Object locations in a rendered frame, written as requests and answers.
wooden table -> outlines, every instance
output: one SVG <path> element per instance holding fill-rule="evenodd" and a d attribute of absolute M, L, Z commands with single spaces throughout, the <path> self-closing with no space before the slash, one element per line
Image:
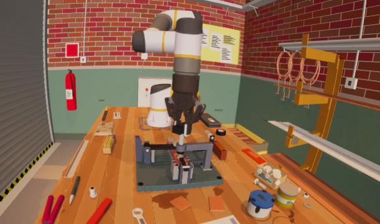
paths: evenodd
<path fill-rule="evenodd" d="M 113 112 L 122 112 L 122 119 L 113 119 Z M 246 212 L 249 194 L 253 190 L 260 190 L 253 184 L 255 179 L 253 173 L 258 163 L 241 151 L 249 146 L 224 126 L 221 128 L 226 130 L 226 136 L 216 136 L 216 141 L 220 142 L 228 151 L 227 158 L 225 161 L 220 161 L 214 154 L 212 155 L 213 165 L 224 178 L 222 185 L 186 190 L 137 192 L 134 137 L 141 136 L 143 141 L 149 141 L 151 144 L 165 144 L 168 137 L 173 137 L 178 141 L 178 136 L 170 131 L 141 131 L 139 117 L 147 117 L 148 112 L 149 108 L 109 109 L 105 122 L 116 123 L 114 129 L 116 144 L 111 155 L 103 154 L 102 148 L 106 136 L 93 135 L 103 117 L 104 111 L 101 112 L 84 138 L 84 140 L 89 140 L 89 144 L 76 169 L 76 174 L 72 179 L 64 178 L 67 167 L 53 190 L 52 195 L 55 198 L 53 207 L 60 194 L 65 196 L 55 224 L 86 223 L 105 198 L 111 198 L 113 204 L 100 223 L 137 223 L 132 216 L 134 208 L 143 209 L 147 224 L 204 223 L 230 215 L 234 215 L 240 224 L 342 223 L 312 197 L 303 198 L 301 196 L 303 191 L 290 211 L 282 210 L 274 205 L 270 219 L 261 222 L 250 217 Z M 208 128 L 199 121 L 193 125 L 192 134 L 185 138 L 185 142 L 208 141 L 205 130 L 215 133 L 216 128 Z M 69 198 L 77 175 L 81 177 L 81 181 L 76 197 L 70 205 Z M 94 186 L 98 192 L 96 198 L 89 196 L 91 186 Z M 269 188 L 267 191 L 273 195 L 277 192 L 277 190 Z M 170 204 L 172 199 L 181 195 L 192 203 L 191 207 L 182 212 Z M 215 195 L 223 197 L 225 212 L 209 211 L 208 197 Z M 313 208 L 305 208 L 304 201 L 310 202 Z M 36 224 L 41 224 L 43 212 L 44 208 L 39 214 Z"/>

brick wall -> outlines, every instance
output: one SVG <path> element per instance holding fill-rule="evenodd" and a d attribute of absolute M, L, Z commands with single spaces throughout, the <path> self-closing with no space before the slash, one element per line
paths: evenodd
<path fill-rule="evenodd" d="M 202 14 L 204 24 L 241 31 L 239 65 L 202 61 L 202 69 L 241 73 L 245 12 L 184 0 L 88 0 L 85 56 L 65 58 L 65 44 L 80 43 L 83 53 L 85 0 L 49 0 L 48 66 L 142 65 L 141 54 L 132 50 L 132 34 L 145 30 L 156 15 L 167 10 L 191 10 Z M 150 54 L 144 66 L 173 67 L 173 54 Z"/>
<path fill-rule="evenodd" d="M 368 0 L 363 38 L 380 37 L 380 0 Z M 361 25 L 363 1 L 360 0 L 278 0 L 245 16 L 243 73 L 278 79 L 276 62 L 282 47 L 278 43 L 301 42 L 302 34 L 310 40 L 357 39 Z M 346 58 L 344 77 L 351 77 L 355 51 L 335 52 Z M 299 71 L 300 54 L 294 60 L 293 75 Z M 344 88 L 341 92 L 380 101 L 380 52 L 362 51 L 358 58 L 356 90 Z M 280 73 L 287 68 L 287 58 L 280 60 Z M 305 77 L 315 71 L 315 61 L 306 60 Z M 313 85 L 324 88 L 327 64 L 322 62 L 321 75 Z"/>

floor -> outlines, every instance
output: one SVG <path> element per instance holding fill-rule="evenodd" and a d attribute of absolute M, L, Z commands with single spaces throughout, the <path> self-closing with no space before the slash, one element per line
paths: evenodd
<path fill-rule="evenodd" d="M 0 224 L 34 224 L 46 204 L 47 197 L 81 144 L 81 140 L 56 140 L 57 142 L 61 145 L 0 216 Z"/>

fire extinguisher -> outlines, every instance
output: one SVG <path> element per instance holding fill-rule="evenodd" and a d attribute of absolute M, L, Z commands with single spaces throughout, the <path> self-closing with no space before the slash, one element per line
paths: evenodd
<path fill-rule="evenodd" d="M 65 76 L 65 96 L 67 99 L 67 110 L 76 110 L 76 83 L 75 75 L 68 69 L 68 74 Z"/>

yellow poster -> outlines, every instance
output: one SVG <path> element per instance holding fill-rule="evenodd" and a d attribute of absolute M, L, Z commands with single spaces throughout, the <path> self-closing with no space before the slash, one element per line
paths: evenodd
<path fill-rule="evenodd" d="M 203 24 L 201 60 L 238 64 L 241 31 Z"/>

